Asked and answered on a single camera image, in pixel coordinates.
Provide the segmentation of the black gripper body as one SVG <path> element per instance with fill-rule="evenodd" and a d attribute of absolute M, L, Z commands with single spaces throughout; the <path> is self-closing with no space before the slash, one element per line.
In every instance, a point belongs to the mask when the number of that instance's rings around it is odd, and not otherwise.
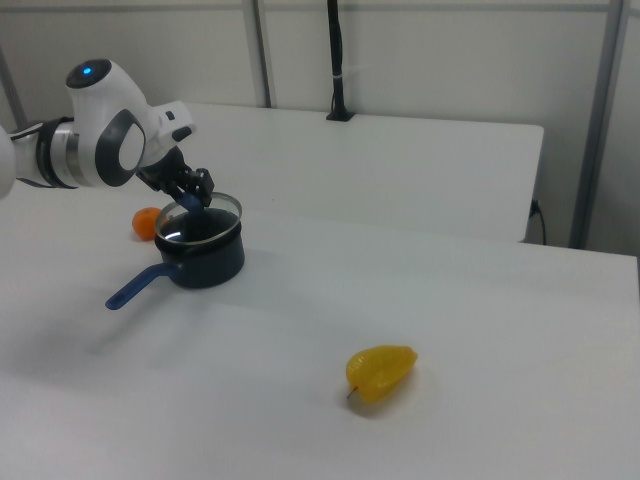
<path fill-rule="evenodd" d="M 184 161 L 179 147 L 175 146 L 153 165 L 140 167 L 136 177 L 153 191 L 166 193 L 166 183 L 170 180 L 180 181 L 187 185 L 187 174 L 192 171 Z"/>

